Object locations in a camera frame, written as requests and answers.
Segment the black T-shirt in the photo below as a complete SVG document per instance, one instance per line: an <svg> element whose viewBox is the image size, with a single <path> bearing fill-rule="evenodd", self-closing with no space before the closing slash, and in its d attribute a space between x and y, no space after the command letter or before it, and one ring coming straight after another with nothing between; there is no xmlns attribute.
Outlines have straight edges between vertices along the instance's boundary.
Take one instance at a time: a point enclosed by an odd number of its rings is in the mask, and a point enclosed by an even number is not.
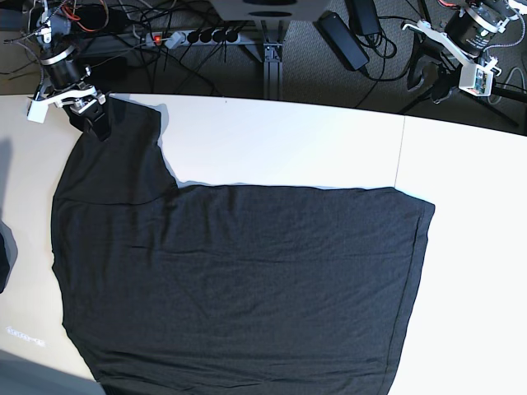
<svg viewBox="0 0 527 395"><path fill-rule="evenodd" d="M155 109L110 99L54 194L63 327L108 394L386 394L432 203L394 188L180 188Z"/></svg>

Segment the black box on floor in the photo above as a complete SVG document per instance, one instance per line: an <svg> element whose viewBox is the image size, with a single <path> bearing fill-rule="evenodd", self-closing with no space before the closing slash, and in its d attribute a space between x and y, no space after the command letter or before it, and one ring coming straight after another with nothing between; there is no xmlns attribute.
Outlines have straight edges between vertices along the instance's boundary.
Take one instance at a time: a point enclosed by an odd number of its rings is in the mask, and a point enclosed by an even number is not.
<svg viewBox="0 0 527 395"><path fill-rule="evenodd" d="M128 61L123 57L81 58L81 65L91 69L88 81L119 81L128 75Z"/></svg>

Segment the black power brick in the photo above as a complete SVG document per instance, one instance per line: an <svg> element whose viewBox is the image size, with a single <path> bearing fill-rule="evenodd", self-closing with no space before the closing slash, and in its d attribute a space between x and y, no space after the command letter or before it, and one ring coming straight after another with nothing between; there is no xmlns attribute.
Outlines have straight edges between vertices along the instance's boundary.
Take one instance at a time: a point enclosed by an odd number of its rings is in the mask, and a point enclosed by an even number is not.
<svg viewBox="0 0 527 395"><path fill-rule="evenodd" d="M315 23L318 32L348 71L358 71L369 62L369 56L358 38L336 12L325 12Z"/></svg>

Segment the grey power strip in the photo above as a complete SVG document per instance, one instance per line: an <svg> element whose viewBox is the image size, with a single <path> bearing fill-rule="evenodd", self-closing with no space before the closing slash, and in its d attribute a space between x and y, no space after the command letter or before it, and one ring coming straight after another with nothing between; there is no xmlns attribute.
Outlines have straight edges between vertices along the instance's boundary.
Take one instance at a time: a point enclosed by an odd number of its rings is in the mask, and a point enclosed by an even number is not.
<svg viewBox="0 0 527 395"><path fill-rule="evenodd" d="M208 28L201 30L168 30L146 33L141 41L147 48L156 46L172 50L179 47L208 45L235 45L242 43L242 35L236 29Z"/></svg>

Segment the dark object at left edge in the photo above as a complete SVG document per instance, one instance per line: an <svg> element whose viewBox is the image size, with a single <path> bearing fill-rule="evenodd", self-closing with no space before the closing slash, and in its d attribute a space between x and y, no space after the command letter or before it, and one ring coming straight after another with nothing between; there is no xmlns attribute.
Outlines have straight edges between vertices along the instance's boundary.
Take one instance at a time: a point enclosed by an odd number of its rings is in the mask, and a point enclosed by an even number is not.
<svg viewBox="0 0 527 395"><path fill-rule="evenodd" d="M7 278L10 272L10 264L7 256L5 240L0 235L0 292L3 293L7 284Z"/></svg>

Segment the aluminium frame post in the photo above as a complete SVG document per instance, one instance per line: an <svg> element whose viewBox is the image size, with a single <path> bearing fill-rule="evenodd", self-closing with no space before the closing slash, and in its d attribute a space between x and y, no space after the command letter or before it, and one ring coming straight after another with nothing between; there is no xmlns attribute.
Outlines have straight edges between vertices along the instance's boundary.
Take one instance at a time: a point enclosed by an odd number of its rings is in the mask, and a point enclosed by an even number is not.
<svg viewBox="0 0 527 395"><path fill-rule="evenodd" d="M259 38L255 44L243 48L263 66L263 97L266 100L282 100L283 44L290 21L255 20Z"/></svg>

